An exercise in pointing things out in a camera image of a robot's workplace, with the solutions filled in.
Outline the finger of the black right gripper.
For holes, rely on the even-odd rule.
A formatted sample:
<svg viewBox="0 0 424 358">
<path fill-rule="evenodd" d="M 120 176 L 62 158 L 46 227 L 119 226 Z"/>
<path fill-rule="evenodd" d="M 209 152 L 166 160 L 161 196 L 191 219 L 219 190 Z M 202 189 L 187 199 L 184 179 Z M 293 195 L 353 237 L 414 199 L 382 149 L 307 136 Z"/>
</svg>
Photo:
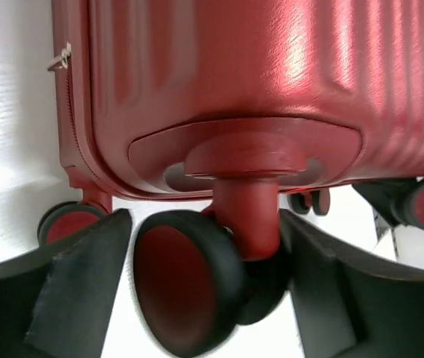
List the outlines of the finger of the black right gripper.
<svg viewBox="0 0 424 358">
<path fill-rule="evenodd" d="M 391 226 L 408 224 L 402 202 L 418 184 L 416 178 L 391 178 L 354 183 L 352 188 Z"/>
</svg>

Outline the red hard-shell suitcase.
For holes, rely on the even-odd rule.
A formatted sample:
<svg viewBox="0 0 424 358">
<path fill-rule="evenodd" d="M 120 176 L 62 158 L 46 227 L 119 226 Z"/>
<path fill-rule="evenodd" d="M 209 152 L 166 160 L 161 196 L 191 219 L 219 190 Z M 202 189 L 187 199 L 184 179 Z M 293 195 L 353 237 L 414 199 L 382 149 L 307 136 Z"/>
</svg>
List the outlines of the red hard-shell suitcase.
<svg viewBox="0 0 424 358">
<path fill-rule="evenodd" d="M 48 244 L 112 199 L 210 200 L 140 225 L 136 299 L 176 357 L 267 317 L 288 289 L 280 210 L 334 186 L 416 178 L 424 230 L 424 1 L 53 1 L 60 164 L 77 203 Z"/>
</svg>

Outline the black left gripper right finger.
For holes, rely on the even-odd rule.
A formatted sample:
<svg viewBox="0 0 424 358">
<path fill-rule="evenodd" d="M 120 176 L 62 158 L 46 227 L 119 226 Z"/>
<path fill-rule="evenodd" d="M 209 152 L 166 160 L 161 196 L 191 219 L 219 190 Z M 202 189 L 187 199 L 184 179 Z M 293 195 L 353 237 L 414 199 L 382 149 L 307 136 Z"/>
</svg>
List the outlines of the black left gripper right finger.
<svg viewBox="0 0 424 358">
<path fill-rule="evenodd" d="M 424 270 L 279 214 L 306 357 L 424 357 Z"/>
</svg>

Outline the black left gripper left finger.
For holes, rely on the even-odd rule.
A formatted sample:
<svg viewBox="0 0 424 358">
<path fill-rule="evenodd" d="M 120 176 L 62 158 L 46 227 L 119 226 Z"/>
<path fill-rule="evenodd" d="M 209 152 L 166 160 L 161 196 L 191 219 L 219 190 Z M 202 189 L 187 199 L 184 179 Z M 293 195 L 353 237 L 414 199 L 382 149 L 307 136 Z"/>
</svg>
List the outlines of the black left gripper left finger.
<svg viewBox="0 0 424 358">
<path fill-rule="evenodd" d="M 0 263 L 0 357 L 100 357 L 130 241 L 126 209 Z"/>
</svg>

